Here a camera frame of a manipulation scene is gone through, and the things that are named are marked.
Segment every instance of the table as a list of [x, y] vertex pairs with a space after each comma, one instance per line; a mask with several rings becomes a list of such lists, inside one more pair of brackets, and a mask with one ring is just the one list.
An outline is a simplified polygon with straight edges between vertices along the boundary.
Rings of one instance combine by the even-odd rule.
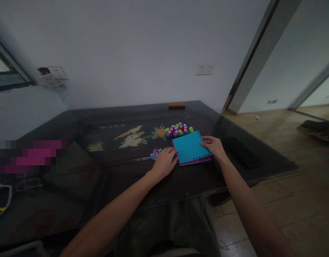
[[[201, 101], [187, 102], [185, 110], [168, 110], [168, 104], [153, 104], [66, 111], [21, 138], [67, 140], [68, 156], [62, 159], [66, 165], [59, 165], [60, 158], [57, 158], [58, 165], [49, 173], [32, 176], [39, 178], [42, 186], [14, 191], [11, 206], [0, 217], [0, 246], [83, 226], [152, 168], [154, 161], [149, 155], [153, 149], [171, 146], [171, 139], [161, 137], [161, 127], [179, 121], [199, 130], [201, 135], [220, 139], [236, 137], [251, 149], [263, 162], [256, 169], [245, 168], [226, 151], [250, 185], [298, 169], [295, 163]], [[114, 140], [138, 126], [142, 127]], [[138, 144], [121, 147], [130, 135], [134, 135]], [[103, 150], [90, 152], [88, 145], [97, 141], [100, 143], [91, 149]], [[14, 188], [18, 182], [28, 179], [0, 174], [0, 182]], [[214, 160], [182, 167], [177, 165], [149, 192], [138, 210], [225, 191], [225, 181]]]

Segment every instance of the hand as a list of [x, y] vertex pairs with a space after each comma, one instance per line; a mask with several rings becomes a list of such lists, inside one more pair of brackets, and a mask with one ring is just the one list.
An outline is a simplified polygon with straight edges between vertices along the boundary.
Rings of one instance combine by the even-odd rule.
[[175, 154], [179, 152], [173, 147], [164, 148], [164, 150], [157, 156], [153, 168], [148, 172], [152, 178], [160, 182], [165, 178], [174, 168], [178, 161], [178, 157], [173, 159]]
[[219, 138], [211, 136], [203, 136], [202, 138], [204, 139], [204, 142], [201, 142], [200, 144], [208, 148], [218, 162], [229, 159]]

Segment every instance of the purple craft punch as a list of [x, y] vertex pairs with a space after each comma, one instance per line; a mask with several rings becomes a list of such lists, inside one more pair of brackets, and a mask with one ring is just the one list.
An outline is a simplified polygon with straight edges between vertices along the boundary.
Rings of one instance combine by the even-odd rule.
[[173, 137], [178, 137], [179, 136], [179, 132], [178, 130], [175, 130], [175, 132], [173, 133]]

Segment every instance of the forearm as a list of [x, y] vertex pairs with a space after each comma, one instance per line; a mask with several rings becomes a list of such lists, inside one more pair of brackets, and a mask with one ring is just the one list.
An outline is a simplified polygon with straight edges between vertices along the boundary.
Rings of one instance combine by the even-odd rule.
[[258, 256], [293, 256], [294, 251], [237, 169], [227, 158], [218, 161], [238, 215]]
[[119, 234], [157, 183], [158, 179], [148, 172], [94, 216], [70, 242], [61, 257], [98, 255]]

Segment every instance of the wooden floor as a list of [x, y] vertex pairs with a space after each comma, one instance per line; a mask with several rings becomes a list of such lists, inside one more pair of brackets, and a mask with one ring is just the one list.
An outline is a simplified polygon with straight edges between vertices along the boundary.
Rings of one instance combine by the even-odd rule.
[[[252, 190], [299, 256], [329, 256], [329, 146], [300, 127], [313, 119], [282, 110], [223, 115], [302, 168]], [[214, 224], [223, 257], [256, 256], [232, 201], [214, 208]]]
[[323, 106], [303, 106], [297, 109], [298, 111], [329, 120], [329, 105]]

